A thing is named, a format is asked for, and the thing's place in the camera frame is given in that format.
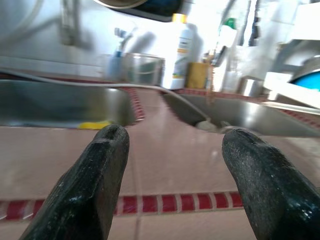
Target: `white plastic bottle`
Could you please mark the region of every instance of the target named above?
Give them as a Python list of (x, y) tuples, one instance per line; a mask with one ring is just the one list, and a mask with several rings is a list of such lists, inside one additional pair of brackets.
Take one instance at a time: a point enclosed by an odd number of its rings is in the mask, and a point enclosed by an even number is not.
[(187, 16), (175, 13), (168, 38), (165, 69), (161, 86), (166, 89), (182, 89), (185, 86), (188, 63), (194, 33), (187, 25)]

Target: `kitchen counter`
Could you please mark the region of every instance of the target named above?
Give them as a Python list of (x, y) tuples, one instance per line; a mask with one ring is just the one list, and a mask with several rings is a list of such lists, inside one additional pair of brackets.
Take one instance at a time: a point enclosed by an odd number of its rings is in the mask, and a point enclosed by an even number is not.
[[(130, 153), (120, 196), (237, 191), (222, 157), (223, 135), (205, 132), (180, 121), (156, 91), (137, 89), (137, 94), (145, 119), (127, 127)], [(46, 198), (96, 132), (0, 127), (0, 200)], [(265, 136), (263, 139), (281, 149), (299, 171), (320, 187), (319, 138)], [(0, 223), (0, 239), (17, 239), (10, 237), (8, 229), (21, 232), (27, 224)], [(123, 227), (128, 229), (127, 233), (123, 233)], [(192, 228), (197, 229), (197, 235), (193, 237), (188, 234)], [(191, 240), (200, 239), (200, 236), (204, 239), (209, 236), (214, 239), (254, 239), (243, 209), (115, 217), (109, 239)]]

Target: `metal pot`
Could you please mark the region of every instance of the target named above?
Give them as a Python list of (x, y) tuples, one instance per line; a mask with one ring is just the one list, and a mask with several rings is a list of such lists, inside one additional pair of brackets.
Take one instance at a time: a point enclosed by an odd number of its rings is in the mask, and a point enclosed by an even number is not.
[(147, 0), (94, 0), (98, 4), (112, 9), (130, 9), (144, 4)]

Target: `bottle label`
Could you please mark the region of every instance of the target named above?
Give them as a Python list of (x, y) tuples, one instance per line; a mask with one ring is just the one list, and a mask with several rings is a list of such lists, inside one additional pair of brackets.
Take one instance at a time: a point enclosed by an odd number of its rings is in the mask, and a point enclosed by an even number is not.
[(190, 49), (191, 39), (180, 37), (179, 48), (177, 50), (177, 56), (173, 70), (174, 79), (185, 78), (187, 74)]

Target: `sink basin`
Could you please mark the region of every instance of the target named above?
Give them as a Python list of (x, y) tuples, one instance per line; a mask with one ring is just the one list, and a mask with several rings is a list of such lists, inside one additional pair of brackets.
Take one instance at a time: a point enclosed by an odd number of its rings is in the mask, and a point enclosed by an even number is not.
[[(208, 106), (204, 96), (181, 94), (209, 117), (217, 127), (227, 125), (246, 128), (265, 136), (319, 137), (316, 129), (273, 108), (240, 99), (216, 98)], [(180, 100), (165, 94), (165, 101), (179, 119), (195, 126), (205, 119)]]
[(136, 120), (130, 95), (105, 87), (0, 80), (0, 125), (77, 128), (83, 122)]

